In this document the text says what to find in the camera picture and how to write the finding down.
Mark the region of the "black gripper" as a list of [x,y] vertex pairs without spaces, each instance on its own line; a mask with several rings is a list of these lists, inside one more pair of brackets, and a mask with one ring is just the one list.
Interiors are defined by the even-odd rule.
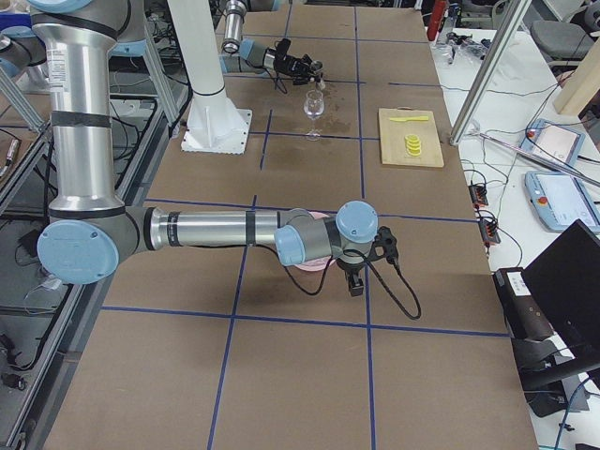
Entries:
[[277,53],[275,55],[274,70],[277,73],[287,75],[293,79],[294,85],[306,85],[314,83],[310,64],[314,60],[299,59],[297,57]]
[[355,248],[346,248],[337,258],[337,266],[344,272],[350,296],[364,294],[365,283],[360,271],[367,265],[368,256]]

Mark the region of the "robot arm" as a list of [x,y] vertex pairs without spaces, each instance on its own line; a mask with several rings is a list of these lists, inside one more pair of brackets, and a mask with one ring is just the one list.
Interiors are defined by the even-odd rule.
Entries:
[[146,45],[140,1],[34,1],[32,28],[46,49],[52,102],[57,194],[37,240],[42,266],[70,284],[111,275],[130,256],[165,247],[274,251],[286,267],[318,259],[337,264],[351,295],[361,270],[383,242],[378,216],[366,202],[345,203],[335,215],[309,211],[164,212],[126,205],[114,187],[109,60]]
[[245,18],[249,13],[272,12],[279,1],[230,0],[224,3],[224,36],[219,61],[223,73],[255,73],[287,76],[293,85],[323,85],[323,63],[308,54],[296,57],[289,53],[292,42],[283,37],[274,47],[243,37]]

